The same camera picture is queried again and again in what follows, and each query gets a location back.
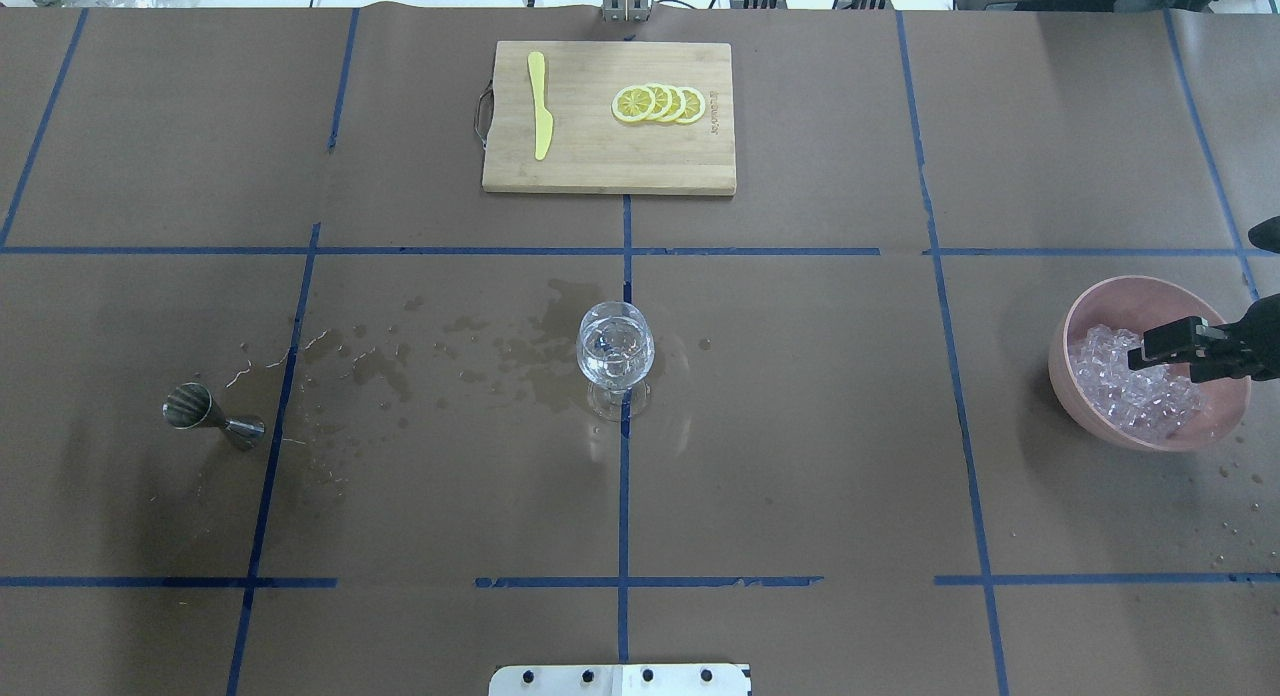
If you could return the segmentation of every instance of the wooden cutting board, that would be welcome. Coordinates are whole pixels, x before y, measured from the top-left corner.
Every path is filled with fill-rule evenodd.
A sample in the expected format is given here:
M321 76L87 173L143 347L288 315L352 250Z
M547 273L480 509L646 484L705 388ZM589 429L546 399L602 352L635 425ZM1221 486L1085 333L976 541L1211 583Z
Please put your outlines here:
M544 160L534 159L529 52L547 58L547 107L556 118ZM691 86L707 113L691 125L622 123L614 93L646 82ZM534 194L732 194L733 68L727 44L499 41L485 191Z

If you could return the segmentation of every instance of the sliced lemon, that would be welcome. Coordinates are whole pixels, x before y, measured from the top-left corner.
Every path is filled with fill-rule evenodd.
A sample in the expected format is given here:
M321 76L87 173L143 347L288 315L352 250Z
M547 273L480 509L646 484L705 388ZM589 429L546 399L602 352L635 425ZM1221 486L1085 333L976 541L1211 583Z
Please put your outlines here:
M676 123L698 122L698 119L707 113L707 99L703 97L701 91L692 90L690 86L681 86L680 95L685 101L685 109L681 111L680 116L675 119Z
M657 105L658 97L648 86L627 86L613 96L613 118L622 123L644 122Z
M675 102L676 91L667 84L644 84L645 90L653 91L653 99L655 105L653 113L645 116L645 122L658 122L659 118L666 116L671 111L671 104Z
M662 123L671 123L675 122L675 119L681 118L681 114L685 114L685 107L687 106L689 100L685 95L684 87L681 86L668 86L667 90L671 91L672 100L671 105L667 107L667 113L658 116L658 122Z

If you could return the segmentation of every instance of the yellow knife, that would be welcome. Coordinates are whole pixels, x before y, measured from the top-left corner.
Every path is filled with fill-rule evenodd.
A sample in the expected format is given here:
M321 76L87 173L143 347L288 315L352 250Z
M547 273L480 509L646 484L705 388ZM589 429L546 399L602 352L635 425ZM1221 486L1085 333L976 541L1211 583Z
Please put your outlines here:
M529 81L534 84L534 157L543 160L552 148L556 119L547 110L547 58L529 52Z

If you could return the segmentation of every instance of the overturned jigger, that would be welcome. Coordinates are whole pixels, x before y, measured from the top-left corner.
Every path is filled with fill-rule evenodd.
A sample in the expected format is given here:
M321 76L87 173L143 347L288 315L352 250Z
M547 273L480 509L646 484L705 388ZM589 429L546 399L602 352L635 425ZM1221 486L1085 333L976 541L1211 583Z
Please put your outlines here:
M183 383L169 394L160 411L169 426L182 431L220 429L223 436L242 452L256 447L266 432L265 423L256 415L227 417L201 383Z

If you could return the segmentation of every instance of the pink bowl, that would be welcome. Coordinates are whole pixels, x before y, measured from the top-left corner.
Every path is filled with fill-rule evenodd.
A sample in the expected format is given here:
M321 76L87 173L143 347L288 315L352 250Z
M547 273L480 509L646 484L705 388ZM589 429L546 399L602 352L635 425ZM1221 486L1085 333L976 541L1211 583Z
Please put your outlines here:
M1217 381L1202 383L1204 394L1203 412L1194 415L1167 440L1151 444L1139 438L1129 436L1111 425L1080 391L1080 385L1071 372L1068 360L1068 347L1084 339L1089 328L1105 324L1111 328L1128 328L1129 331L1143 333L1148 328L1176 321L1188 316L1201 316L1212 324L1224 322L1210 304L1192 292L1176 287L1160 278L1116 276L1094 283L1075 299L1062 319L1061 326L1053 333L1048 351L1048 376L1053 391L1062 408L1076 423L1094 436L1102 438L1116 447L1138 452L1193 452L1226 436L1249 404L1249 381L1221 377ZM1175 365L1175 374L1188 375L1187 365Z

